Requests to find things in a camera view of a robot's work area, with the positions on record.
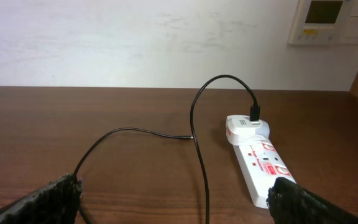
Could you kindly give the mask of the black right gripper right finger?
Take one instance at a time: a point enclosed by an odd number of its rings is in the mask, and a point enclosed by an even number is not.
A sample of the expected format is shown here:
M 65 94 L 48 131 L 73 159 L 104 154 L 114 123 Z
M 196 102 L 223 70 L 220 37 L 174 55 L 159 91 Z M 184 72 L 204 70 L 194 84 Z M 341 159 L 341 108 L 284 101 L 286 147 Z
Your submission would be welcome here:
M 279 177 L 266 200 L 275 224 L 358 224 L 358 217 Z

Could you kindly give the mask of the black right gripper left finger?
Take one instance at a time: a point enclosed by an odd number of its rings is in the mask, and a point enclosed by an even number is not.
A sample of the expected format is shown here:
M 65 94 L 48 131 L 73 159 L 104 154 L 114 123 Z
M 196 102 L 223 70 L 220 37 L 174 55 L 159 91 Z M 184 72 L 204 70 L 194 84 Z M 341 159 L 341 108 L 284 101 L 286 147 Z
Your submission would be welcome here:
M 81 193 L 76 175 L 63 175 L 0 208 L 0 224 L 74 223 Z

